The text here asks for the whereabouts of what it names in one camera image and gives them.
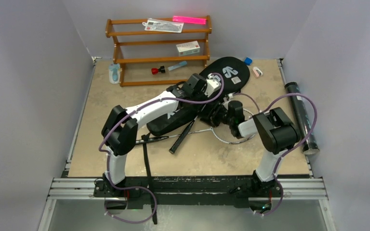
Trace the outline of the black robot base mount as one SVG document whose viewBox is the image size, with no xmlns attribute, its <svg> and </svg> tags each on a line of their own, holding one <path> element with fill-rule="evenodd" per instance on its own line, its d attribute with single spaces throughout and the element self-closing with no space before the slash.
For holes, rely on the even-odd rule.
<svg viewBox="0 0 370 231">
<path fill-rule="evenodd" d="M 281 184 L 260 182 L 253 175 L 126 177 L 114 188 L 106 178 L 94 182 L 94 197 L 121 198 L 129 209 L 146 204 L 228 205 L 235 208 L 268 208 L 281 196 Z"/>
</svg>

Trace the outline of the black shuttlecock tube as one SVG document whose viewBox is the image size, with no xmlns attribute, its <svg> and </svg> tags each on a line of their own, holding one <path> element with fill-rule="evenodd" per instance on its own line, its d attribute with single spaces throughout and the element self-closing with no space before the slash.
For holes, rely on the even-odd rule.
<svg viewBox="0 0 370 231">
<path fill-rule="evenodd" d="M 287 93 L 301 93 L 296 82 L 286 83 L 284 88 Z M 301 136 L 304 138 L 310 131 L 312 125 L 304 105 L 304 100 L 301 96 L 290 96 L 289 101 L 293 109 L 297 127 L 300 130 Z M 302 152 L 304 155 L 313 155 L 319 152 L 319 148 L 313 133 L 309 135 L 309 137 L 302 144 Z"/>
</svg>

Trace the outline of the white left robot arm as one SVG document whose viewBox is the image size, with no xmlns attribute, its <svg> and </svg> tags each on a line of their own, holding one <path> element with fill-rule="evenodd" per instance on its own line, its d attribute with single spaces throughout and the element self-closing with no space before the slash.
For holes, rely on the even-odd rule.
<svg viewBox="0 0 370 231">
<path fill-rule="evenodd" d="M 168 87 L 158 96 L 128 108 L 115 106 L 102 129 L 99 151 L 106 153 L 106 191 L 113 197 L 124 192 L 127 154 L 136 145 L 137 132 L 154 119 L 178 110 L 181 103 L 206 104 L 223 91 L 222 79 L 193 74 L 187 81 Z"/>
</svg>

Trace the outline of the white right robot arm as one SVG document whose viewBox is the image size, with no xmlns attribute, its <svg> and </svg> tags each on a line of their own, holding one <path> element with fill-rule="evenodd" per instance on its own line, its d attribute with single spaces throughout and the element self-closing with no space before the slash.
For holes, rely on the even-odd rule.
<svg viewBox="0 0 370 231">
<path fill-rule="evenodd" d="M 256 136 L 260 138 L 264 153 L 251 183 L 252 192 L 258 196 L 270 190 L 270 183 L 277 178 L 282 155 L 300 140 L 296 126 L 280 107 L 254 115 L 242 102 L 232 100 L 209 103 L 198 116 L 225 143 L 239 144 Z"/>
</svg>

